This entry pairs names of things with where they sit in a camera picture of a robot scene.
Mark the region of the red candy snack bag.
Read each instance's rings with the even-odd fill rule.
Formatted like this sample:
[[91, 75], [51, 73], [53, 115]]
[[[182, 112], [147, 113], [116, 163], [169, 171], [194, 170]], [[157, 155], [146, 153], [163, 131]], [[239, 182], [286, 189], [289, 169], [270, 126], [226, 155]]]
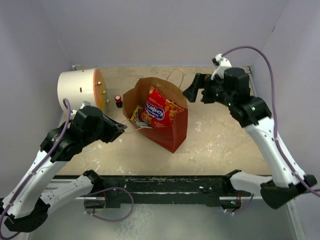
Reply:
[[151, 85], [147, 101], [140, 113], [140, 119], [152, 128], [168, 127], [172, 125], [176, 115], [185, 110], [185, 107], [164, 97], [153, 85]]

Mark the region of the red brown paper bag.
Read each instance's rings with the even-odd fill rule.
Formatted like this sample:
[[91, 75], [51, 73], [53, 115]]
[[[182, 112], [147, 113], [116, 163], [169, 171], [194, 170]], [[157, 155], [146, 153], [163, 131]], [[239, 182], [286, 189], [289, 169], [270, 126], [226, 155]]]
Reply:
[[137, 132], [174, 153], [187, 138], [188, 105], [181, 85], [158, 77], [143, 77], [123, 94], [123, 115]]

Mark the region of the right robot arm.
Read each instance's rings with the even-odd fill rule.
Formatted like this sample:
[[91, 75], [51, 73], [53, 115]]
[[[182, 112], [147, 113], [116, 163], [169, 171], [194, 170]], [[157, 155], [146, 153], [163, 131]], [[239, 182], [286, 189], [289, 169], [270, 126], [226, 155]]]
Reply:
[[283, 157], [284, 143], [274, 130], [272, 113], [260, 98], [251, 95], [249, 75], [239, 67], [226, 69], [221, 76], [196, 73], [183, 96], [194, 103], [202, 90], [204, 104], [219, 103], [250, 135], [264, 160], [270, 176], [260, 176], [234, 170], [224, 176], [222, 190], [228, 196], [244, 191], [261, 196], [272, 209], [278, 209], [317, 184], [314, 175], [305, 174], [291, 156]]

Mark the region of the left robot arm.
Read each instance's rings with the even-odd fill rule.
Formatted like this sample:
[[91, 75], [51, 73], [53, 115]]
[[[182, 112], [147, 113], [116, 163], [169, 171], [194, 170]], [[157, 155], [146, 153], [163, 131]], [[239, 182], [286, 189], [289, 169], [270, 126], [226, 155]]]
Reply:
[[93, 106], [76, 111], [72, 120], [48, 132], [32, 166], [9, 195], [1, 199], [0, 219], [11, 232], [30, 233], [55, 210], [81, 196], [98, 196], [104, 180], [86, 170], [72, 182], [45, 192], [46, 187], [75, 155], [96, 141], [111, 143], [126, 125], [114, 121]]

